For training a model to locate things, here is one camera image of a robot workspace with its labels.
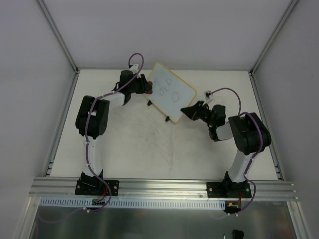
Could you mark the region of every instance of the reflective metal surface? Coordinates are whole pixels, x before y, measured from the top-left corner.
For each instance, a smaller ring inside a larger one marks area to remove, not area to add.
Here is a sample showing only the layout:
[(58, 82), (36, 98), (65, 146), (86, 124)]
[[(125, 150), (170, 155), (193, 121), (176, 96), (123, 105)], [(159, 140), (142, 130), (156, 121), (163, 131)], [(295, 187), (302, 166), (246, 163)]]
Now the reflective metal surface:
[[(78, 178), (37, 177), (30, 196), (74, 196)], [(207, 200), (206, 183), (218, 180), (116, 179), (120, 181), (119, 198)], [(289, 181), (255, 181), (255, 201), (297, 201), (297, 193)]]
[[(46, 220), (60, 219), (74, 208), (41, 207)], [(32, 239), (233, 239), (242, 230), (245, 239), (295, 239), (287, 204), (254, 202), (239, 217), (223, 211), (117, 209), (76, 212), (62, 223), (35, 221)]]

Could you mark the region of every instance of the wire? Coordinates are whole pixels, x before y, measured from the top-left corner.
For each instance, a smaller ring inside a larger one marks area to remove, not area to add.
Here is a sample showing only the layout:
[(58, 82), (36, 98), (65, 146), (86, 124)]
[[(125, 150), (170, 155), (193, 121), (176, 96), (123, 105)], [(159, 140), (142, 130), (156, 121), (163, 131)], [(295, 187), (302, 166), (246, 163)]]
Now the wire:
[(249, 203), (248, 203), (245, 207), (243, 207), (239, 212), (237, 212), (237, 214), (242, 213), (244, 210), (246, 210), (246, 209), (251, 205), (251, 203), (253, 202), (253, 200), (255, 199), (256, 189), (257, 189), (256, 184), (255, 184), (252, 180), (248, 179), (246, 175), (247, 175), (247, 172), (248, 172), (248, 170), (249, 170), (249, 168), (250, 168), (250, 166), (251, 166), (251, 164), (252, 164), (252, 162), (253, 162), (253, 159), (261, 152), (261, 150), (262, 150), (262, 148), (263, 148), (263, 137), (262, 137), (262, 134), (261, 134), (261, 131), (260, 131), (259, 127), (258, 127), (257, 122), (256, 122), (255, 119), (251, 116), (251, 114), (249, 114), (248, 112), (243, 112), (243, 113), (241, 113), (239, 116), (242, 116), (242, 115), (247, 115), (247, 116), (252, 120), (252, 122), (254, 123), (254, 125), (255, 125), (255, 127), (256, 127), (256, 129), (257, 129), (258, 135), (259, 135), (260, 146), (259, 146), (257, 152), (255, 152), (255, 153), (253, 154), (253, 156), (251, 157), (251, 159), (249, 160), (249, 163), (248, 163), (248, 165), (247, 165), (247, 167), (246, 167), (246, 169), (245, 169), (245, 172), (244, 172), (244, 178), (245, 178), (245, 180), (247, 180), (247, 182), (251, 183), (251, 184), (254, 186), (253, 196), (251, 197), (251, 200), (249, 201)]
[(234, 91), (233, 89), (228, 88), (228, 87), (223, 87), (223, 88), (220, 88), (220, 89), (218, 89), (218, 90), (216, 90), (216, 91), (211, 92), (211, 93), (210, 93), (210, 95), (212, 95), (212, 94), (214, 94), (214, 93), (216, 93), (216, 92), (218, 92), (218, 91), (221, 91), (221, 90), (229, 90), (229, 91), (232, 91), (232, 92), (233, 92), (233, 93), (237, 96), (237, 98), (238, 98), (238, 102), (239, 102), (239, 111), (238, 111), (238, 115), (240, 115), (240, 111), (241, 111), (241, 100), (240, 100), (239, 95), (237, 94), (237, 92), (236, 92), (236, 91)]
[(53, 220), (53, 221), (49, 221), (49, 220), (46, 220), (46, 219), (43, 219), (40, 215), (40, 210), (38, 210), (38, 215), (37, 215), (37, 218), (40, 219), (40, 221), (43, 221), (44, 223), (61, 223), (63, 222), (64, 220), (66, 220), (67, 218), (69, 218), (70, 216), (72, 216), (73, 214), (75, 214), (76, 212), (78, 211), (81, 211), (81, 210), (86, 210), (86, 208), (77, 208), (76, 210), (74, 210), (73, 212), (71, 212), (70, 214), (66, 215), (65, 217), (59, 219), (59, 220)]
[(236, 203), (241, 203), (242, 195), (241, 193), (239, 193), (239, 195), (240, 195), (239, 200)]
[(106, 189), (106, 188), (103, 188), (103, 194), (102, 194), (100, 197), (98, 197), (98, 198), (96, 199), (96, 201), (100, 202), (100, 201), (102, 201), (102, 200), (104, 199), (104, 197), (105, 197), (105, 195), (106, 195), (105, 189)]
[(89, 126), (89, 121), (90, 121), (90, 117), (91, 117), (91, 114), (93, 112), (93, 108), (97, 102), (97, 100), (99, 99), (102, 99), (106, 96), (110, 96), (112, 94), (116, 94), (117, 92), (119, 92), (121, 89), (123, 89), (124, 87), (126, 87), (129, 83), (131, 83), (136, 77), (137, 75), (141, 72), (143, 66), (144, 66), (144, 57), (141, 53), (134, 53), (132, 56), (130, 56), (129, 58), (129, 64), (130, 64), (130, 61), (131, 59), (133, 58), (133, 56), (135, 55), (139, 55), (142, 59), (142, 63), (141, 63), (141, 66), (140, 66), (140, 69), (138, 70), (138, 72), (129, 80), (127, 81), (123, 86), (121, 86), (120, 88), (118, 88), (114, 93), (113, 92), (110, 92), (110, 93), (107, 93), (105, 95), (102, 95), (102, 96), (98, 96), (94, 99), (92, 105), (91, 105), (91, 108), (90, 108), (90, 111), (89, 111), (89, 114), (88, 114), (88, 117), (86, 119), (86, 124), (85, 124), (85, 129), (84, 129), (84, 136), (85, 136), (85, 139), (86, 139), (86, 147), (85, 147), (85, 159), (86, 159), (86, 163), (88, 164), (88, 168), (90, 170), (90, 172), (97, 178), (99, 179), (102, 183), (105, 184), (105, 186), (107, 187), (107, 189), (109, 190), (109, 199), (107, 200), (107, 202), (105, 204), (103, 204), (103, 206), (101, 206), (100, 208), (96, 209), (96, 210), (90, 210), (90, 212), (98, 212), (100, 210), (102, 210), (106, 205), (109, 204), (110, 200), (111, 200), (111, 197), (112, 197), (112, 194), (111, 194), (111, 189), (110, 189), (110, 186), (102, 179), (100, 178), (91, 168), (91, 165), (90, 165), (90, 161), (89, 161), (89, 137), (88, 137), (88, 126)]
[(92, 105), (91, 105), (91, 108), (90, 108), (90, 111), (88, 113), (88, 117), (86, 119), (86, 123), (85, 123), (85, 129), (84, 129), (84, 136), (85, 136), (85, 139), (86, 139), (86, 147), (85, 147), (85, 161), (86, 163), (88, 164), (88, 168), (90, 170), (90, 172), (97, 178), (99, 179), (107, 188), (107, 190), (109, 191), (109, 199), (107, 200), (106, 203), (104, 203), (101, 207), (99, 207), (98, 209), (95, 209), (95, 210), (90, 210), (87, 208), (78, 208), (76, 210), (74, 210), (73, 212), (71, 212), (70, 214), (68, 214), (67, 216), (59, 219), (59, 220), (54, 220), (54, 221), (49, 221), (49, 220), (46, 220), (46, 219), (43, 219), (40, 215), (40, 210), (38, 210), (38, 218), (45, 222), (45, 223), (60, 223), (60, 222), (63, 222), (64, 220), (66, 220), (67, 218), (69, 218), (71, 215), (75, 214), (77, 211), (80, 211), (80, 210), (87, 210), (87, 212), (92, 212), (92, 213), (96, 213), (96, 212), (99, 212), (100, 210), (102, 210), (104, 207), (106, 207), (109, 203), (110, 203), (110, 200), (111, 200), (111, 197), (112, 197), (112, 193), (111, 193), (111, 189), (110, 189), (110, 186), (102, 179), (100, 178), (94, 171), (93, 169), (91, 168), (91, 165), (90, 165), (90, 161), (89, 161), (89, 143), (90, 143), (90, 140), (89, 140), (89, 137), (88, 137), (88, 126), (89, 126), (89, 121), (90, 121), (90, 118), (91, 118), (91, 114), (93, 112), (93, 108), (97, 102), (97, 100), (99, 99), (102, 99), (106, 96), (110, 96), (110, 95), (113, 95), (113, 94), (116, 94), (117, 92), (119, 92), (121, 89), (123, 89), (124, 87), (126, 87), (129, 83), (131, 83), (136, 77), (137, 75), (141, 72), (143, 66), (144, 66), (144, 57), (141, 53), (134, 53), (132, 56), (130, 56), (129, 58), (129, 64), (130, 64), (130, 61), (131, 59), (135, 56), (135, 55), (139, 55), (142, 59), (142, 63), (141, 63), (141, 66), (140, 66), (140, 69), (138, 70), (138, 72), (128, 81), (126, 82), (123, 86), (121, 86), (119, 89), (117, 89), (115, 92), (110, 92), (110, 93), (107, 93), (107, 94), (104, 94), (102, 96), (98, 96), (94, 99)]

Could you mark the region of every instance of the metal beam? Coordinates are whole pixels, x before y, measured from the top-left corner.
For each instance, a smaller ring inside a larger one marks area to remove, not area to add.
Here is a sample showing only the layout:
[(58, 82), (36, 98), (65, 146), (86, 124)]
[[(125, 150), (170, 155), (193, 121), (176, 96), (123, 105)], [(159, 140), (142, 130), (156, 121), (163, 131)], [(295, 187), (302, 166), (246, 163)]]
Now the metal beam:
[(297, 239), (312, 239), (299, 202), (287, 202)]
[(23, 223), (20, 227), (17, 228), (17, 235), (15, 235), (14, 238), (29, 238), (40, 200), (40, 197), (29, 197), (27, 210), (26, 213), (23, 215)]
[(280, 18), (279, 22), (277, 23), (274, 31), (272, 32), (270, 38), (268, 39), (266, 45), (264, 46), (262, 52), (260, 53), (253, 69), (251, 70), (252, 75), (255, 74), (256, 70), (258, 69), (258, 67), (260, 66), (261, 62), (264, 60), (264, 58), (266, 57), (269, 49), (271, 48), (271, 46), (273, 45), (274, 41), (276, 40), (278, 34), (280, 33), (280, 31), (282, 30), (283, 26), (286, 24), (287, 20), (289, 19), (289, 17), (291, 16), (292, 12), (294, 11), (294, 9), (296, 8), (297, 4), (300, 2), (300, 0), (291, 0), (291, 2), (289, 3), (288, 7), (286, 8), (284, 14), (282, 15), (282, 17)]
[(71, 56), (70, 51), (69, 51), (68, 48), (66, 47), (66, 44), (65, 44), (65, 42), (64, 42), (64, 40), (63, 40), (63, 38), (62, 38), (62, 36), (61, 36), (61, 34), (60, 34), (58, 28), (56, 27), (56, 24), (55, 24), (55, 22), (54, 22), (54, 20), (53, 20), (53, 18), (52, 18), (52, 16), (51, 16), (51, 14), (50, 14), (50, 12), (49, 12), (48, 7), (46, 6), (46, 4), (44, 3), (43, 0), (35, 0), (35, 1), (38, 3), (40, 9), (42, 10), (45, 19), (46, 19), (47, 22), (49, 23), (49, 25), (50, 25), (50, 27), (51, 27), (51, 30), (53, 31), (53, 34), (55, 35), (55, 37), (56, 37), (56, 39), (57, 39), (59, 45), (61, 46), (62, 51), (63, 51), (63, 53), (65, 54), (67, 60), (69, 61), (70, 65), (71, 65), (71, 67), (72, 67), (72, 69), (73, 69), (73, 71), (74, 71), (74, 72), (77, 72), (77, 71), (78, 71), (78, 68), (77, 68), (77, 66), (76, 66), (76, 64), (75, 64), (75, 62), (74, 62), (74, 60), (73, 60), (73, 57)]
[(62, 115), (60, 117), (60, 121), (58, 123), (58, 127), (57, 127), (57, 129), (55, 131), (54, 139), (53, 139), (51, 147), (50, 147), (49, 155), (47, 157), (47, 163), (44, 165), (44, 168), (42, 169), (42, 174), (44, 176), (46, 176), (46, 173), (48, 171), (48, 167), (49, 167), (49, 165), (51, 163), (53, 163), (54, 157), (56, 155), (56, 152), (57, 152), (57, 149), (58, 149), (58, 146), (59, 146), (59, 142), (60, 142), (60, 139), (61, 139), (61, 136), (62, 136), (62, 131), (63, 131), (63, 128), (64, 128), (64, 124), (65, 124), (65, 121), (66, 121), (66, 117), (68, 115), (69, 108), (70, 108), (70, 105), (71, 105), (71, 101), (72, 101), (73, 93), (74, 93), (74, 90), (75, 90), (75, 86), (76, 86), (76, 83), (78, 81), (78, 77), (79, 77), (79, 73), (76, 73), (74, 75), (74, 77), (73, 77), (73, 80), (72, 80), (72, 83), (71, 83), (71, 86), (70, 86), (70, 90), (68, 92), (68, 96), (67, 96), (66, 102), (65, 102), (65, 104), (63, 106)]
[[(63, 197), (74, 194), (78, 178), (37, 177), (30, 196)], [(207, 182), (218, 180), (155, 180), (116, 179), (120, 181), (119, 197), (132, 199), (208, 200)], [(256, 201), (297, 201), (293, 183), (284, 181), (256, 181)]]
[[(271, 128), (269, 127), (269, 125), (267, 123), (267, 118), (266, 118), (266, 115), (265, 115), (265, 111), (264, 111), (264, 107), (263, 107), (262, 101), (261, 101), (259, 93), (258, 93), (258, 89), (257, 89), (257, 85), (256, 85), (256, 77), (252, 76), (251, 74), (249, 74), (249, 77), (250, 77), (250, 82), (251, 82), (251, 85), (252, 85), (252, 88), (253, 88), (253, 92), (254, 92), (254, 95), (255, 95), (255, 99), (256, 99), (256, 102), (257, 102), (257, 106), (258, 106), (258, 109), (259, 109), (261, 120), (265, 124), (267, 129), (270, 131), (270, 133), (272, 134)], [(283, 167), (282, 167), (282, 164), (280, 162), (280, 159), (278, 158), (278, 154), (277, 154), (277, 151), (276, 151), (275, 146), (274, 146), (274, 140), (272, 140), (272, 141), (273, 141), (273, 143), (271, 143), (269, 145), (270, 153), (271, 153), (271, 156), (273, 158), (275, 167), (276, 166), (278, 167), (279, 174), (280, 174), (281, 178), (284, 180), (285, 179), (285, 173), (283, 171)]]

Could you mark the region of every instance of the whiteboard frame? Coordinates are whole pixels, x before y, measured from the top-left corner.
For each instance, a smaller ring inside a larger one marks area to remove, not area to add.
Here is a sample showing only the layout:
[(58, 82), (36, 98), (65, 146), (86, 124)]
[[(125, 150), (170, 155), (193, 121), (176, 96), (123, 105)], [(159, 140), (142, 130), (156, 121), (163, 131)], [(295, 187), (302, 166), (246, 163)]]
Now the whiteboard frame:
[[(156, 67), (157, 64), (160, 64), (161, 66), (163, 66), (164, 68), (166, 68), (168, 71), (170, 71), (173, 75), (175, 75), (177, 78), (179, 78), (181, 81), (183, 81), (185, 84), (187, 84), (189, 87), (191, 87), (193, 90), (195, 90), (195, 95), (193, 97), (193, 99), (191, 99), (191, 101), (189, 102), (189, 104), (187, 105), (187, 107), (190, 106), (190, 104), (194, 101), (194, 99), (196, 98), (197, 96), (197, 89), (195, 89), (193, 86), (191, 86), (188, 82), (186, 82), (185, 80), (183, 80), (181, 77), (179, 77), (175, 72), (173, 72), (171, 69), (169, 69), (168, 67), (166, 67), (162, 62), (156, 62), (155, 65), (153, 66), (153, 69), (147, 79), (147, 81), (149, 81), (150, 77), (152, 76), (153, 74), (153, 71)], [(159, 111), (161, 111), (165, 116), (169, 117), (169, 115), (167, 115), (167, 113), (165, 113), (165, 111), (163, 109), (161, 109), (158, 105), (156, 105), (148, 96), (147, 94), (144, 94), (144, 96), (149, 100), (151, 101), (151, 103), (159, 109)], [(169, 118), (173, 123), (178, 123), (180, 122), (181, 118), (183, 117), (184, 114), (181, 114), (181, 116), (179, 117), (178, 121), (173, 121), (171, 118)]]

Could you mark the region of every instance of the black object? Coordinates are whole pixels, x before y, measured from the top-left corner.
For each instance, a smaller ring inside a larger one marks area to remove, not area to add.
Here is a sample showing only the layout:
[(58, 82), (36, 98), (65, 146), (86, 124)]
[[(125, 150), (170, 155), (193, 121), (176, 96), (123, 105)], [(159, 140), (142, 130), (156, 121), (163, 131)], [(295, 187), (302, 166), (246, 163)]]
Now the black object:
[(234, 183), (229, 178), (228, 172), (225, 173), (222, 182), (206, 183), (208, 198), (251, 198), (250, 186), (247, 181)]
[[(117, 196), (119, 193), (120, 182), (118, 180), (104, 180), (111, 189), (112, 196)], [(85, 173), (81, 173), (81, 177), (78, 179), (75, 188), (75, 195), (91, 195), (101, 196), (104, 192), (105, 184), (101, 182), (97, 177), (90, 177)]]
[(234, 239), (244, 239), (244, 232), (239, 230), (233, 230)]
[(98, 200), (97, 198), (95, 198), (92, 200), (92, 203), (91, 203), (92, 206), (101, 206), (103, 204), (105, 204), (105, 198), (102, 200), (101, 199)]
[[(117, 89), (125, 85), (131, 78), (133, 78), (133, 76), (134, 74), (130, 70), (121, 71), (120, 81), (116, 83), (113, 91), (116, 91)], [(136, 77), (131, 83), (120, 90), (120, 92), (125, 96), (123, 105), (125, 105), (131, 99), (132, 93), (151, 94), (152, 85), (153, 83), (151, 81), (146, 81), (144, 74), (141, 74), (141, 77)]]
[(219, 141), (216, 129), (225, 124), (225, 106), (214, 105), (214, 107), (209, 110), (208, 104), (204, 104), (204, 101), (198, 101), (195, 105), (180, 110), (191, 120), (201, 119), (207, 123), (209, 137), (215, 142)]
[(229, 206), (228, 204), (231, 203), (230, 201), (226, 202), (225, 201), (225, 204), (226, 204), (226, 207), (225, 207), (225, 210), (224, 212), (225, 213), (229, 213), (229, 214), (234, 214), (234, 213), (237, 213), (241, 210), (241, 207), (234, 207), (234, 206)]
[[(250, 113), (250, 115), (254, 118), (261, 131), (261, 135), (263, 138), (263, 146), (261, 152), (263, 152), (264, 149), (271, 144), (270, 133), (261, 122), (259, 117), (256, 115), (256, 113)], [(233, 116), (229, 117), (228, 120), (238, 150), (243, 152), (245, 155), (257, 152), (260, 147), (260, 138), (258, 131), (249, 116)]]
[[(79, 130), (79, 133), (84, 136), (85, 124), (88, 118), (90, 108), (93, 101), (95, 100), (92, 96), (83, 97), (79, 113), (76, 117), (75, 127)], [(93, 112), (95, 115), (91, 115), (88, 125), (88, 136), (96, 139), (97, 136), (104, 134), (106, 126), (108, 124), (110, 102), (107, 100), (97, 100)]]

